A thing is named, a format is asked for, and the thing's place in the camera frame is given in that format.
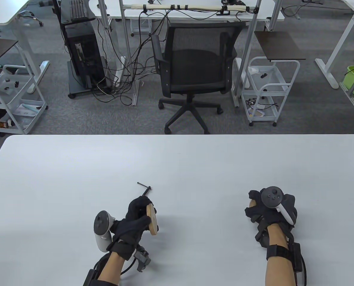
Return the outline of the person's left hand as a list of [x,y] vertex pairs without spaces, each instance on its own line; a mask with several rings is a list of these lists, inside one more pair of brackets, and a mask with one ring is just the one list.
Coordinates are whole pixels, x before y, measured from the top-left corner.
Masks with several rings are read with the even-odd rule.
[[149,230],[151,218],[146,214],[146,207],[152,201],[147,196],[139,196],[132,200],[124,219],[115,220],[110,232],[113,234],[112,242],[106,250],[117,253],[128,261],[139,245],[144,231]]

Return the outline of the person's right hand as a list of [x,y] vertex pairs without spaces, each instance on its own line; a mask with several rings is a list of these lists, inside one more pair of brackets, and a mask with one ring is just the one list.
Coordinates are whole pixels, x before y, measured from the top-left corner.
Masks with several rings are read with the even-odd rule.
[[245,209],[245,215],[251,219],[264,218],[268,225],[283,224],[293,228],[297,220],[295,196],[284,194],[277,186],[270,186],[261,191],[249,191],[249,198],[256,205]]

